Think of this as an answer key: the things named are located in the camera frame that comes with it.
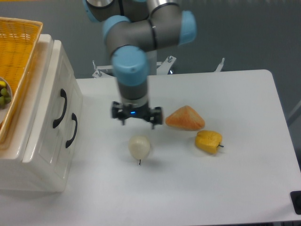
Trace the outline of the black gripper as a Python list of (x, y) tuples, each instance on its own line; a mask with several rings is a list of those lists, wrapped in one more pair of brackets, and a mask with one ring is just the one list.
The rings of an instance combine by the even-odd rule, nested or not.
[(125, 120), (129, 118), (143, 119), (151, 123), (151, 128), (163, 124), (163, 109), (155, 107), (150, 109), (148, 96), (140, 99), (122, 98), (121, 103), (113, 101), (111, 105), (111, 117), (121, 121), (125, 125)]

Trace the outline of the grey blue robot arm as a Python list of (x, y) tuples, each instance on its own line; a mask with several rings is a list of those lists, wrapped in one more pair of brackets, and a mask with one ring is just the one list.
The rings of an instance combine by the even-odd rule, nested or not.
[(149, 107), (147, 53), (194, 41), (193, 13), (182, 11), (175, 0), (85, 0), (83, 5), (90, 20), (103, 24), (103, 41), (121, 99), (111, 105), (112, 118), (161, 125), (162, 108)]

